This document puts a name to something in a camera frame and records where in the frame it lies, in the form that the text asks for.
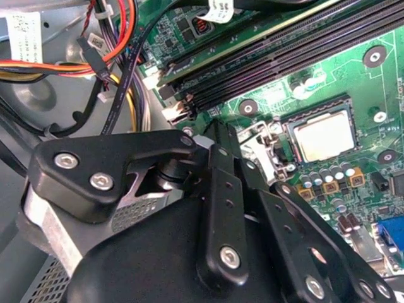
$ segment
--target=cable tie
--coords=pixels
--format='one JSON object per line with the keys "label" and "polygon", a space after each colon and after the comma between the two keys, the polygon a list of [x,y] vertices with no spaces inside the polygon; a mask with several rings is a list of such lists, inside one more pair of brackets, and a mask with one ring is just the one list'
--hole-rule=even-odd
{"label": "cable tie", "polygon": [[94,13],[94,17],[97,20],[104,20],[104,19],[108,19],[111,16],[114,15],[114,10],[112,9],[112,5],[108,4],[105,11],[103,11],[102,13]]}

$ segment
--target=motherboard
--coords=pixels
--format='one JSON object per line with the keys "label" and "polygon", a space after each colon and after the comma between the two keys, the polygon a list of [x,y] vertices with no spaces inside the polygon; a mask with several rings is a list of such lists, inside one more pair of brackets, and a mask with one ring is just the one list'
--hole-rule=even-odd
{"label": "motherboard", "polygon": [[381,275],[404,273],[404,3],[206,12],[171,11],[143,48],[167,120],[191,136],[235,126],[268,184],[293,185]]}

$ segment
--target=white label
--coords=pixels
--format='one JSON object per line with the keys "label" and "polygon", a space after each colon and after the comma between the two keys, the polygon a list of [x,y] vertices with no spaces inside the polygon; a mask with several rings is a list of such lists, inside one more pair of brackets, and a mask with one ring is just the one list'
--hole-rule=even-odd
{"label": "white label", "polygon": [[89,34],[88,36],[88,44],[94,47],[102,57],[105,57],[109,53],[109,49],[105,40],[94,33]]}
{"label": "white label", "polygon": [[209,12],[199,19],[215,22],[227,23],[234,14],[234,0],[209,0]]}
{"label": "white label", "polygon": [[40,13],[6,16],[12,60],[43,63]]}

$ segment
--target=ventilation grille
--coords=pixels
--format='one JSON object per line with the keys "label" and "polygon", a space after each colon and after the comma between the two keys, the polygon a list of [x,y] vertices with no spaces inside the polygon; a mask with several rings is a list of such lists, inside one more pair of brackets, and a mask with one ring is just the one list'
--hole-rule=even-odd
{"label": "ventilation grille", "polygon": [[[118,233],[164,208],[168,198],[146,199],[118,209],[112,218],[112,231]],[[49,257],[20,303],[59,303],[69,283],[62,264]]]}

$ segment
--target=silver screw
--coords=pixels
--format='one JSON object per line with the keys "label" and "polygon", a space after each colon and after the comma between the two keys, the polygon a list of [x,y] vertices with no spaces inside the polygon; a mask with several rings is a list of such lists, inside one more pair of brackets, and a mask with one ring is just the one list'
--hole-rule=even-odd
{"label": "silver screw", "polygon": [[288,165],[286,165],[287,172],[294,172],[295,169],[296,169],[296,165],[294,165],[293,163],[289,163]]}
{"label": "silver screw", "polygon": [[290,189],[286,185],[282,185],[282,191],[284,191],[287,194],[290,194]]}
{"label": "silver screw", "polygon": [[391,295],[390,295],[389,291],[387,290],[387,288],[382,283],[377,282],[376,287],[377,287],[377,290],[380,291],[380,293],[382,295],[384,295],[387,299],[391,298]]}
{"label": "silver screw", "polygon": [[184,128],[182,129],[182,131],[183,131],[184,133],[186,133],[186,134],[187,134],[188,136],[190,136],[190,137],[194,136],[194,130],[193,130],[192,128],[184,127]]}
{"label": "silver screw", "polygon": [[325,298],[324,289],[318,283],[318,281],[312,276],[308,276],[306,278],[306,286],[310,290],[310,292],[318,299],[323,300]]}
{"label": "silver screw", "polygon": [[373,121],[376,123],[382,123],[387,119],[387,114],[385,112],[378,112],[373,117]]}
{"label": "silver screw", "polygon": [[255,169],[255,164],[253,164],[251,161],[247,161],[247,167],[249,169]]}
{"label": "silver screw", "polygon": [[192,144],[194,144],[194,141],[192,139],[189,139],[188,137],[185,136],[181,137],[181,142],[183,142],[187,146],[192,146]]}
{"label": "silver screw", "polygon": [[222,260],[223,263],[232,270],[237,269],[240,267],[240,257],[237,251],[232,249],[229,246],[224,246],[220,250],[220,259]]}
{"label": "silver screw", "polygon": [[280,125],[279,122],[271,124],[270,132],[273,134],[282,134],[283,133],[282,125]]}
{"label": "silver screw", "polygon": [[78,159],[70,153],[60,153],[54,161],[62,169],[73,169],[78,165]]}
{"label": "silver screw", "polygon": [[219,152],[223,155],[223,156],[227,156],[228,153],[224,148],[219,148]]}
{"label": "silver screw", "polygon": [[90,184],[100,191],[109,191],[114,186],[114,181],[110,175],[97,172],[91,176]]}
{"label": "silver screw", "polygon": [[366,284],[363,281],[359,282],[360,287],[362,287],[362,290],[365,292],[365,294],[367,294],[370,298],[374,297],[373,291],[371,290],[371,288],[368,286],[368,284]]}

